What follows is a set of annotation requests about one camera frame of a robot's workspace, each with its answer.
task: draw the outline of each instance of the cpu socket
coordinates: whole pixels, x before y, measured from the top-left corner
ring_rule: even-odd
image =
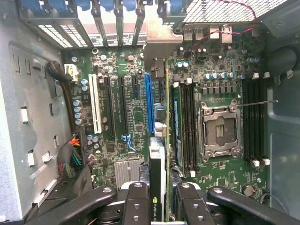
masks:
[[[237,158],[240,146],[240,110],[233,100],[229,106],[208,108],[201,102],[198,111],[198,135],[203,162],[211,157],[232,155]]]

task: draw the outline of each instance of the blue pcie slot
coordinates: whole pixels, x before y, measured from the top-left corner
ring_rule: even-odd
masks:
[[[149,133],[154,133],[154,105],[153,105],[153,90],[152,90],[152,80],[151,75],[145,75],[146,83],[146,100],[147,100],[147,114],[148,114],[148,127]]]

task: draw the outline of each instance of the motherboard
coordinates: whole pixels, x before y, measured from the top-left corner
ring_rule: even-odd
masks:
[[[263,141],[266,108],[251,104],[265,98],[265,46],[263,37],[184,42],[165,60],[168,82],[144,71],[141,48],[66,56],[75,123],[85,132],[95,186],[120,189],[139,179],[150,138],[166,137],[156,126],[166,119],[169,102],[171,169],[203,190],[221,185],[258,199],[270,161]]]

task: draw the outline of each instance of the green circuit board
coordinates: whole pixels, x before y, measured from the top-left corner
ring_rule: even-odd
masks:
[[[237,104],[243,101],[243,81],[238,76],[245,75],[251,80],[254,72],[262,72],[262,63],[248,63],[247,59],[252,56],[262,57],[265,49],[265,39],[237,38],[234,39],[230,48],[227,44],[222,44],[219,40],[204,41],[198,48],[206,49],[205,53],[198,54],[197,49],[191,48],[192,44],[187,42],[182,45],[183,51],[175,49],[173,54],[166,60],[166,68],[169,69],[169,82],[180,82],[192,78],[197,80],[195,86],[195,113],[201,102],[205,102],[208,107],[226,106],[232,100]],[[78,83],[72,83],[73,100],[81,101],[82,123],[78,126],[84,129],[86,135],[94,136],[93,116],[90,104],[90,91],[83,91],[81,80],[89,80],[89,74],[101,74],[98,79],[98,93],[101,118],[107,118],[107,122],[102,123],[102,133],[97,134],[99,140],[95,145],[86,146],[87,155],[93,155],[93,163],[90,166],[94,175],[95,186],[113,185],[116,186],[115,163],[129,162],[130,160],[147,161],[149,154],[149,138],[153,134],[149,133],[147,115],[147,96],[145,84],[145,71],[143,67],[143,57],[141,48],[111,48],[100,49],[97,55],[91,50],[73,51],[73,55],[78,57],[76,63],[78,71]],[[66,56],[66,62],[72,64],[71,56]],[[187,62],[187,67],[178,68],[178,62]],[[205,79],[205,74],[221,74],[225,72],[234,73],[233,78],[225,79]],[[123,110],[121,103],[120,80],[123,78],[124,99],[127,117],[128,133],[131,135],[131,151],[127,143],[122,139],[124,135]],[[133,79],[136,80],[136,87],[133,86]],[[107,84],[110,86],[110,95],[107,92]],[[152,82],[154,103],[162,103],[165,97],[165,82]],[[176,162],[176,133],[171,115],[171,150],[173,162]],[[243,146],[243,108],[240,108],[240,142]],[[197,150],[197,171],[196,176],[191,178],[188,174],[184,178],[199,184],[203,190],[207,190],[214,185],[221,185],[241,192],[242,186],[251,184],[255,187],[252,196],[258,199],[262,195],[262,189],[267,186],[268,168],[266,166],[254,168],[247,164],[243,154],[237,158],[232,156],[213,157],[208,162],[203,162]]]

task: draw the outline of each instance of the white pci slot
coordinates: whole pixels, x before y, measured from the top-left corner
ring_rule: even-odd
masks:
[[[90,83],[90,98],[92,104],[92,114],[94,122],[94,132],[95,134],[102,133],[101,127],[101,115],[100,115],[100,105],[99,105],[99,94],[97,86],[97,76],[96,74],[89,74]]]

